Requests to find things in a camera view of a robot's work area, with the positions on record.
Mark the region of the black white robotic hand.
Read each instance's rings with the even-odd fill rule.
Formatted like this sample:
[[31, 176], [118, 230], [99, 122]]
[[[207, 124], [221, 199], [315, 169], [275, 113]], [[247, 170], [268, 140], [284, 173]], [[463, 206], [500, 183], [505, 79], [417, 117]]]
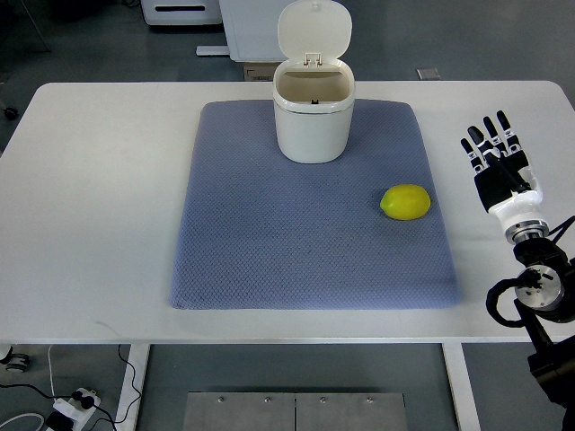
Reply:
[[496, 119], [484, 117], [483, 125], [470, 126], [461, 146], [484, 210], [499, 221], [511, 244], [548, 236], [541, 186], [506, 113], [499, 110]]

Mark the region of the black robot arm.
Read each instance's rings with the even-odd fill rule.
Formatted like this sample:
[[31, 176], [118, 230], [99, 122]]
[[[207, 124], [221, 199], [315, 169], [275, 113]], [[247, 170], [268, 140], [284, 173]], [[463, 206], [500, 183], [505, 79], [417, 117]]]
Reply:
[[513, 224], [505, 232], [524, 270], [502, 279], [486, 296], [488, 314], [500, 325], [526, 330], [535, 348], [527, 362], [549, 401], [565, 408], [563, 430], [574, 428], [574, 337], [553, 342], [540, 320], [574, 321], [574, 260], [558, 241], [574, 225], [570, 217], [552, 230], [539, 220]]

